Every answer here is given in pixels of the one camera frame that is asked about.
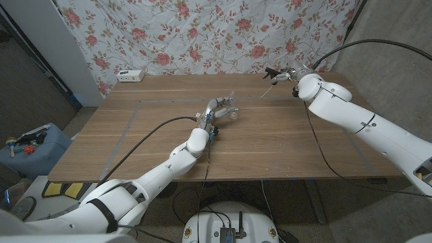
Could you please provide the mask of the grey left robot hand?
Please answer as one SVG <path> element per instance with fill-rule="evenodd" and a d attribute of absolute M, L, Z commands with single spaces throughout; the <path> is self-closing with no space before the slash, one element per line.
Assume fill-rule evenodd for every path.
<path fill-rule="evenodd" d="M 234 105 L 235 100 L 232 97 L 219 97 L 211 99 L 204 109 L 203 113 L 197 118 L 198 126 L 209 135 L 214 134 L 214 119 L 228 116 L 230 120 L 237 120 L 239 117 L 239 108 Z"/>

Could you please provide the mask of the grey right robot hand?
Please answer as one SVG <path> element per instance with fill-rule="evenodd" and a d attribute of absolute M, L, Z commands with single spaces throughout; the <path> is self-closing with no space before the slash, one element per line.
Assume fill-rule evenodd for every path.
<path fill-rule="evenodd" d="M 267 67 L 265 69 L 267 75 L 271 77 L 272 85 L 276 85 L 278 82 L 294 81 L 299 82 L 301 78 L 308 74 L 312 74 L 313 71 L 303 63 L 297 61 L 289 61 L 285 68 L 280 71 Z"/>

